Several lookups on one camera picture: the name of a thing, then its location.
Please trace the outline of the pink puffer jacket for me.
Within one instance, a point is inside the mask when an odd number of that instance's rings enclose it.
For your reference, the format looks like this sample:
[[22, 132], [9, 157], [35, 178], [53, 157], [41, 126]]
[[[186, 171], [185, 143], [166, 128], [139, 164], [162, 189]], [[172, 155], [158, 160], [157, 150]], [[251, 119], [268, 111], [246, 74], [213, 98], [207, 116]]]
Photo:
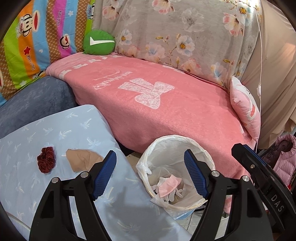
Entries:
[[295, 179], [295, 136], [280, 136], [264, 151], [261, 158], [271, 166], [289, 190]]

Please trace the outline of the beige curtain fabric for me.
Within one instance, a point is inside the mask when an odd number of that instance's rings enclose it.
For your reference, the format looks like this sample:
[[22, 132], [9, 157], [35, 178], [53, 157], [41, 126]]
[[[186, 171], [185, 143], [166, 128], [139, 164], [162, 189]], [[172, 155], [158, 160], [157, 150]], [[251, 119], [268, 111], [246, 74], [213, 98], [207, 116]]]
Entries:
[[262, 1], [261, 37], [241, 82], [261, 104], [260, 149], [295, 129], [295, 30], [284, 13]]

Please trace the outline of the colourful monkey cartoon pillow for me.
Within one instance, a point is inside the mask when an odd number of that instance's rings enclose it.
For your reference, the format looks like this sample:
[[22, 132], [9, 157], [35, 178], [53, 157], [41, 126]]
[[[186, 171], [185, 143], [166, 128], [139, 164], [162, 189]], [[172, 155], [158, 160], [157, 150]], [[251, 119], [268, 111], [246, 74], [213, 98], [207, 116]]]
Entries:
[[47, 67], [83, 50], [94, 1], [29, 1], [1, 41], [1, 104], [45, 76]]

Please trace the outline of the grey floral bed sheet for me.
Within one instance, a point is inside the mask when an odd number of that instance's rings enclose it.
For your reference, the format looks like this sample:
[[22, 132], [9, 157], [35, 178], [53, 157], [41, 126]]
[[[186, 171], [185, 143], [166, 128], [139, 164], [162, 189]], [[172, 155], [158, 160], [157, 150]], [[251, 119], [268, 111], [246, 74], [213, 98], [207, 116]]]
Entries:
[[229, 87], [241, 78], [259, 36], [261, 1], [96, 1], [95, 29], [115, 52]]

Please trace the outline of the tan nylon sock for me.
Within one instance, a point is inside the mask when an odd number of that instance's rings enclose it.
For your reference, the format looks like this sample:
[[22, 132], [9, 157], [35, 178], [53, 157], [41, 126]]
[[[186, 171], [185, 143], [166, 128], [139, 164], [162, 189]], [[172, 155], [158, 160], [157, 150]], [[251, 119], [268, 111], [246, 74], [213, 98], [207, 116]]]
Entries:
[[73, 172], [90, 171], [94, 164], [103, 161], [103, 157], [96, 152], [82, 149], [68, 149], [66, 158]]

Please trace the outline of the blue-grey plush cushion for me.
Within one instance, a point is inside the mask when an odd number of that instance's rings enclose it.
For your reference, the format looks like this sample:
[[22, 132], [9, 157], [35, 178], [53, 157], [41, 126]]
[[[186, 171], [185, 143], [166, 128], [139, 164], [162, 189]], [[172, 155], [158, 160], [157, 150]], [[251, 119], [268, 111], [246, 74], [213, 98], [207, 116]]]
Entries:
[[77, 105], [73, 90], [66, 82], [52, 76], [43, 77], [1, 106], [1, 138], [33, 121]]

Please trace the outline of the pink cartoon small pillow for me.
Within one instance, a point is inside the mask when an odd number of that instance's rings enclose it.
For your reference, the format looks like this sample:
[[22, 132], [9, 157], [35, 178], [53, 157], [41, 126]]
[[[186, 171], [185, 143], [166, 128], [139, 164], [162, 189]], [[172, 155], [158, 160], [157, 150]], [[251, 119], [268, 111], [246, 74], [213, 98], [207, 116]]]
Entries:
[[261, 116], [251, 92], [236, 77], [232, 77], [229, 87], [230, 102], [241, 123], [250, 136], [258, 141]]

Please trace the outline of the white-lined trash bin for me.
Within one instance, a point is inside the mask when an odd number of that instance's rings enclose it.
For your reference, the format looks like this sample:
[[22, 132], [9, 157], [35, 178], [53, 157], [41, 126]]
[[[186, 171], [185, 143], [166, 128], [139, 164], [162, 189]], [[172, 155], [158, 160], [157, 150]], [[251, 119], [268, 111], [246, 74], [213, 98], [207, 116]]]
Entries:
[[[190, 149], [197, 160], [205, 162], [210, 170], [215, 170], [215, 164], [210, 154], [195, 140], [179, 135], [163, 136], [156, 139], [144, 151], [136, 164], [136, 169], [151, 202], [162, 207], [173, 219], [185, 219], [195, 209], [206, 203], [197, 193], [184, 163], [184, 153]], [[174, 202], [164, 202], [152, 190], [160, 177], [168, 178], [174, 175], [182, 179], [179, 189], [183, 190], [183, 198], [175, 197]]]

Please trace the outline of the pink towel blanket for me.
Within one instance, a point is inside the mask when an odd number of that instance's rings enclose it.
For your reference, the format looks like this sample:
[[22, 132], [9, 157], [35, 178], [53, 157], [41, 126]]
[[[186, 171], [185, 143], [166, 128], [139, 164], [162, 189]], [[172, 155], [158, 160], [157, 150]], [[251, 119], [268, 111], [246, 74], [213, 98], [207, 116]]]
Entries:
[[96, 106], [125, 147], [143, 153], [157, 138], [180, 135], [203, 147], [224, 176], [247, 174], [231, 149], [255, 142], [222, 87], [118, 54], [76, 53], [52, 63], [46, 73], [69, 84], [78, 104]]

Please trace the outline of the white small cloth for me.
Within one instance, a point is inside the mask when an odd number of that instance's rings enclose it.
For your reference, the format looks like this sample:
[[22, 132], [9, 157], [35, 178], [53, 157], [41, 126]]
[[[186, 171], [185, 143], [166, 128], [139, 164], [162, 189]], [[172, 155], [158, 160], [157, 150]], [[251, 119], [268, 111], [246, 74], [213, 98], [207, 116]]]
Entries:
[[183, 190], [182, 189], [179, 189], [178, 186], [176, 190], [174, 190], [171, 194], [169, 194], [168, 196], [164, 197], [164, 198], [161, 198], [159, 195], [158, 195], [158, 187], [157, 187], [157, 184], [156, 185], [153, 185], [152, 186], [152, 190], [153, 192], [156, 194], [156, 196], [158, 196], [161, 200], [163, 200], [164, 202], [174, 202], [175, 201], [175, 197], [180, 197], [180, 198], [183, 198]]

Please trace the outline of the dark red velvet scrunchie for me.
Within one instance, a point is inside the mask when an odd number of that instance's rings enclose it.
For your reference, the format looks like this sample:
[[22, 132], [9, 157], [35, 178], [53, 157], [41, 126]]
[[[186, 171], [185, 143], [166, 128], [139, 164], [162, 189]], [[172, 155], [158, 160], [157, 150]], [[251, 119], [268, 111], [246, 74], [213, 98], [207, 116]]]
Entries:
[[37, 156], [37, 165], [39, 170], [44, 173], [50, 173], [55, 167], [55, 153], [53, 147], [44, 147], [41, 149], [41, 154]]

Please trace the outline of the pink cleaning cloth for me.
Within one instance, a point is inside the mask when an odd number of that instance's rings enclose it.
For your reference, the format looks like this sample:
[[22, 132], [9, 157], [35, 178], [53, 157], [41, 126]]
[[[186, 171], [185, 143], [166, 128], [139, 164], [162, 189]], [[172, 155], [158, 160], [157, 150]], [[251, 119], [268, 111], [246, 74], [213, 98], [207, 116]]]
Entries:
[[158, 187], [158, 195], [161, 198], [164, 198], [171, 194], [177, 187], [180, 185], [182, 179], [178, 178], [174, 175], [171, 175], [169, 178], [159, 178], [159, 182], [157, 184]]

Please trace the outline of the green round check-mark pillow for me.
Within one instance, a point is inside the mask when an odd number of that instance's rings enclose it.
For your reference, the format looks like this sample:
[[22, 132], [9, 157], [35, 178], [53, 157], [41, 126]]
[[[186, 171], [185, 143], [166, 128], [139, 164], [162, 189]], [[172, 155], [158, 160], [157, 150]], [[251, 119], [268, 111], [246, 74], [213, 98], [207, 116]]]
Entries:
[[83, 40], [83, 51], [90, 55], [109, 55], [115, 48], [114, 37], [103, 30], [91, 30]]

